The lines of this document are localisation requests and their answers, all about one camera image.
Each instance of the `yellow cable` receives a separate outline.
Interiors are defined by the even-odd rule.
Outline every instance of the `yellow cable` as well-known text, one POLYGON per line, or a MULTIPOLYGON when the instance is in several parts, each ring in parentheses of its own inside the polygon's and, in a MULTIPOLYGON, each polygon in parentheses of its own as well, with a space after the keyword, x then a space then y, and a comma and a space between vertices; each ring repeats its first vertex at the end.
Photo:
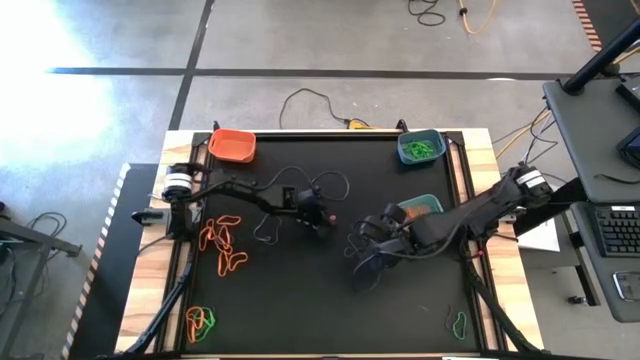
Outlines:
POLYGON ((533 120, 533 123, 531 124, 531 126, 527 126, 526 128, 520 130, 519 133, 514 135, 511 138, 511 140, 509 140, 507 145, 505 145, 502 149, 500 149, 500 151, 498 151, 498 154, 496 155, 496 159, 500 158, 500 156, 502 156, 502 154, 504 154, 504 152, 507 151, 507 149, 509 149, 509 147, 511 147, 511 145, 513 145, 520 137, 522 137, 522 135, 526 134, 527 131, 529 131, 530 128, 532 128, 532 127, 538 125, 540 122, 544 121, 547 117, 549 117, 549 115, 551 115, 551 111, 549 111, 549 110, 543 111, 540 114, 540 116, 538 116, 535 120, 533 120))
POLYGON ((613 63, 614 64, 620 64, 621 62, 623 62, 623 61, 627 60, 628 58, 632 57, 638 51, 640 51, 640 46, 638 46, 637 48, 629 51, 628 53, 626 53, 624 55, 620 55, 617 59, 613 60, 613 63))
MULTIPOLYGON (((484 22, 484 24, 482 24, 482 26, 480 27, 480 29, 474 31, 471 30, 471 27, 469 26, 469 20, 467 19, 467 14, 462 14, 462 23, 464 24, 464 29, 471 35, 477 35, 480 34, 482 32, 482 30, 484 30, 484 28, 487 27, 487 25, 489 25, 489 22, 491 21, 491 18, 493 17, 493 13, 494 10, 496 8, 496 3, 498 2, 498 0, 491 0, 491 9, 489 10, 489 16, 487 16, 487 20, 484 22)), ((464 3, 462 2, 462 0, 458 0, 458 3, 460 4, 460 9, 463 9, 464 3)))

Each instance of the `keyboard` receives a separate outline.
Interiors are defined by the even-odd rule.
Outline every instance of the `keyboard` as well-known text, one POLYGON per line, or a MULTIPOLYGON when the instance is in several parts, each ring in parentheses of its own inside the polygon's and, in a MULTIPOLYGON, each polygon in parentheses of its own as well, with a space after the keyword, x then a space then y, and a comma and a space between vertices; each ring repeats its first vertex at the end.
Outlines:
POLYGON ((596 207, 602 256, 640 258, 640 207, 596 207))

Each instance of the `gray floor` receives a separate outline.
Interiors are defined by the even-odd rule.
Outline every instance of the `gray floor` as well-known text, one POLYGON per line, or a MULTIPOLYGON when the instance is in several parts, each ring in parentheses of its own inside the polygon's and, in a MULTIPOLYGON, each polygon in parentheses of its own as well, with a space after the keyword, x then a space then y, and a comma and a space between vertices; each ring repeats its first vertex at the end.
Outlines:
MULTIPOLYGON (((482 21, 488 1, 468 2, 472 22, 482 21)), ((10 31, 0 33, 4 48, 19 55, 0 61, 21 71, 8 71, 0 83, 10 93, 0 132, 0 199, 20 223, 43 211, 64 213, 69 226, 61 237, 84 245, 85 252, 51 262, 48 290, 35 301, 14 352, 54 359, 120 166, 158 160, 182 77, 36 71, 184 68, 204 0, 19 3, 2 17, 10 31)), ((217 0, 198 67, 555 73, 575 71, 593 54, 570 0, 502 0, 495 21, 479 36, 462 31, 456 8, 456 1, 442 0, 436 9, 447 22, 425 28, 406 13, 404 0, 217 0)), ((640 58, 624 69, 639 70, 640 58)), ((488 127, 494 138, 530 122, 544 106, 535 81, 196 77, 180 128, 209 129, 213 120, 241 129, 277 128, 282 102, 300 87, 329 95, 338 115, 377 126, 404 118, 411 127, 488 127)), ((290 102, 283 123, 339 127, 322 100, 309 94, 290 102)), ((560 140, 555 127, 545 136, 560 140)), ((529 141, 527 136, 499 159, 502 170, 521 159, 529 141)), ((539 144, 534 154, 542 150, 539 144)), ((575 176, 562 143, 536 165, 565 179, 575 176)), ((547 348, 638 358, 640 345, 626 340, 637 338, 638 326, 615 323, 604 307, 565 305, 577 279, 564 270, 553 276, 545 271, 528 276, 547 348), (600 337, 611 345, 598 346, 600 337)))

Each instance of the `plastic bowl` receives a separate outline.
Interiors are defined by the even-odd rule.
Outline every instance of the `plastic bowl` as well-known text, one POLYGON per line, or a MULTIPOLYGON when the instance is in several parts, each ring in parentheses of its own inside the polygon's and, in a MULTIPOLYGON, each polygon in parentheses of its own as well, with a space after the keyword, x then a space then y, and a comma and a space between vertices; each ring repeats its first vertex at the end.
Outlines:
POLYGON ((256 135, 247 131, 218 129, 211 135, 209 152, 223 161, 250 163, 256 154, 256 135))
POLYGON ((402 161, 402 163, 404 163, 405 165, 413 165, 426 161, 433 161, 442 156, 445 151, 446 146, 444 144, 444 139, 437 130, 429 129, 423 131, 408 132, 398 136, 398 156, 400 156, 400 161, 402 161), (413 142, 426 143, 433 149, 433 154, 422 159, 414 159, 411 153, 405 151, 405 146, 413 142))
POLYGON ((398 206, 401 207, 402 210, 407 212, 407 217, 409 219, 413 219, 414 217, 419 215, 430 213, 438 214, 443 212, 440 201, 438 201, 437 197, 431 194, 426 194, 407 201, 403 201, 399 203, 398 206))

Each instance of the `orange bowl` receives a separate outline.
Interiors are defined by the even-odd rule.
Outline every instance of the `orange bowl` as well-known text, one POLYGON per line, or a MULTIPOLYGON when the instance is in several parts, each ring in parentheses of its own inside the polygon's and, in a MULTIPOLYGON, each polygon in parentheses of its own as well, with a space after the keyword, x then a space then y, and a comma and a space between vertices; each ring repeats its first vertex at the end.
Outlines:
POLYGON ((250 163, 256 154, 256 135, 247 131, 218 129, 211 134, 209 152, 220 160, 250 163))

